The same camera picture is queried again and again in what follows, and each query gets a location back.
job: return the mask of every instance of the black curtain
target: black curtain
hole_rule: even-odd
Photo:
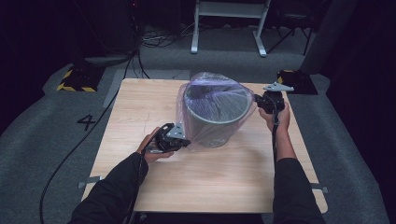
[[[396,3],[360,0],[321,74],[396,223]]]

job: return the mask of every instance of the wooden table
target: wooden table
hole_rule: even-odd
[[[135,152],[146,134],[175,122],[177,92],[187,81],[127,78],[122,81],[91,176],[105,177]],[[262,94],[264,84],[242,83]],[[291,110],[290,139],[311,183],[318,183]],[[83,198],[92,185],[88,185]],[[327,204],[314,190],[322,213]],[[271,133],[258,111],[223,147],[182,148],[170,159],[149,165],[135,211],[271,213],[274,162]]]

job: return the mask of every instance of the chair leg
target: chair leg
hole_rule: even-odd
[[[313,28],[310,28],[309,34],[308,34],[308,39],[306,40],[306,44],[305,44],[305,48],[304,48],[304,53],[303,53],[304,56],[305,56],[305,54],[306,54],[306,50],[308,49],[309,40],[311,39],[311,35],[312,35],[312,32],[313,32],[313,31],[314,31],[314,29],[313,29]]]
[[[280,43],[282,43],[282,41],[283,41],[284,39],[286,39],[286,37],[288,37],[292,32],[293,32],[293,30],[290,30],[285,36],[283,36],[279,41],[277,41],[277,43],[274,44],[274,45],[267,51],[267,53],[270,53],[274,48],[276,48]]]

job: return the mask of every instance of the person's right arm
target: person's right arm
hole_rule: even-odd
[[[273,115],[259,109],[266,120],[268,129],[274,129]],[[297,160],[290,141],[290,107],[278,115],[279,125],[276,129],[276,169],[274,180],[275,198],[273,203],[274,223],[325,223],[311,185],[303,167]]]

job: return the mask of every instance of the plastic bag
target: plastic bag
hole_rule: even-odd
[[[257,107],[254,93],[220,74],[199,73],[180,87],[177,122],[183,126],[188,148],[221,147]]]

